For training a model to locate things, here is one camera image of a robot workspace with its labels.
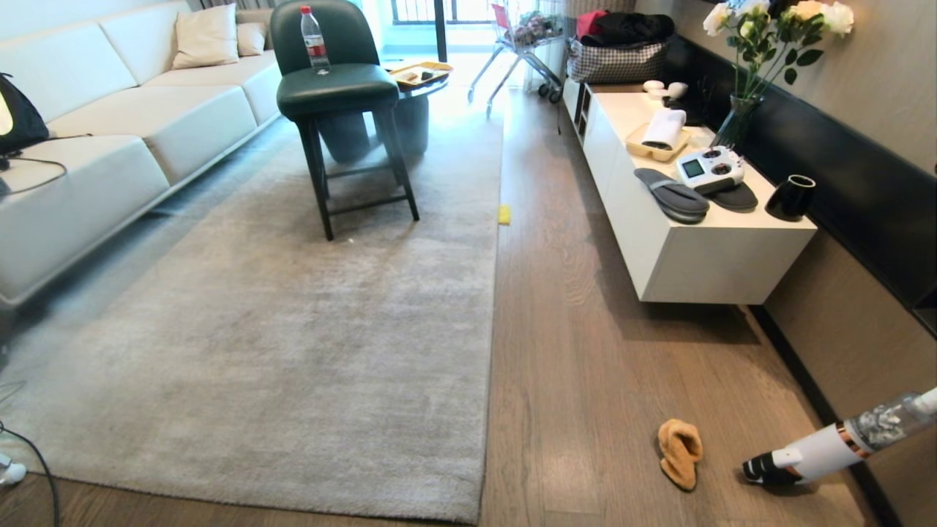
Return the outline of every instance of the water bottle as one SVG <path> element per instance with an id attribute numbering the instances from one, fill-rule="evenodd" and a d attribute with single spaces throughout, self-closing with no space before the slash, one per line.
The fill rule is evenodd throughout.
<path id="1" fill-rule="evenodd" d="M 752 458 L 745 478 L 769 486 L 803 485 L 864 461 L 872 454 L 937 422 L 937 388 L 908 392 L 851 419 Z"/>
<path id="2" fill-rule="evenodd" d="M 303 13 L 300 29 L 303 31 L 305 50 L 309 53 L 309 64 L 319 75 L 326 75 L 330 68 L 329 55 L 325 52 L 325 40 L 322 38 L 322 30 L 319 29 L 319 21 L 312 16 L 310 6 L 302 6 L 299 10 Z"/>

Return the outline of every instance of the yellow tray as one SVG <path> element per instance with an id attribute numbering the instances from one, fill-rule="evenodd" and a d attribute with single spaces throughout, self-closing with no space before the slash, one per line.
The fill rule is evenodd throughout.
<path id="1" fill-rule="evenodd" d="M 679 138 L 677 139 L 677 145 L 673 150 L 661 150 L 660 148 L 654 148 L 653 146 L 647 146 L 641 144 L 641 140 L 644 138 L 647 133 L 647 125 L 645 123 L 638 127 L 637 130 L 633 131 L 628 135 L 628 138 L 625 140 L 625 144 L 628 146 L 628 151 L 636 156 L 644 156 L 646 158 L 654 158 L 655 161 L 660 161 L 661 163 L 666 163 L 680 153 L 680 150 L 683 150 L 683 147 L 687 145 L 687 141 L 690 140 L 690 133 L 687 130 L 682 129 L 680 131 Z"/>
<path id="2" fill-rule="evenodd" d="M 453 70 L 452 66 L 448 64 L 443 64 L 441 62 L 421 62 L 420 64 L 414 64 L 407 66 L 406 68 L 394 69 L 391 71 L 391 77 L 394 77 L 394 80 L 397 81 L 401 86 L 406 86 L 407 88 L 416 88 L 424 84 L 434 83 L 446 75 L 449 75 L 449 72 Z M 423 72 L 429 71 L 433 74 L 432 77 L 422 80 Z M 409 79 L 408 76 L 416 75 L 415 79 Z"/>

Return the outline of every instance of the white towel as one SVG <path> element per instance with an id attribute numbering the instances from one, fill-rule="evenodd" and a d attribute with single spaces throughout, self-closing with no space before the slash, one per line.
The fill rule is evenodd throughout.
<path id="1" fill-rule="evenodd" d="M 687 122 L 687 113 L 682 110 L 658 110 L 647 125 L 647 133 L 641 141 L 644 146 L 673 150 L 680 138 L 680 131 Z"/>

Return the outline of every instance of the glass door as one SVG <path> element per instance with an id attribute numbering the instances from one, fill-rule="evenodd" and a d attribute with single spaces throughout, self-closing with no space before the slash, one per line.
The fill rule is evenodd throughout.
<path id="1" fill-rule="evenodd" d="M 361 8 L 384 66 L 445 62 L 444 0 L 351 0 Z"/>

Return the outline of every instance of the slipper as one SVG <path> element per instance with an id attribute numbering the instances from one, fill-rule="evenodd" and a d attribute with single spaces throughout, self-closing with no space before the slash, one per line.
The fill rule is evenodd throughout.
<path id="1" fill-rule="evenodd" d="M 661 469 L 680 487 L 696 489 L 696 463 L 703 458 L 703 444 L 696 427 L 679 419 L 670 419 L 657 430 L 657 441 L 663 452 Z"/>
<path id="2" fill-rule="evenodd" d="M 654 169 L 636 169 L 634 176 L 647 186 L 668 218 L 693 224 L 706 217 L 709 202 L 692 188 Z"/>
<path id="3" fill-rule="evenodd" d="M 744 182 L 732 188 L 712 192 L 706 197 L 733 212 L 750 212 L 758 206 L 758 198 Z"/>

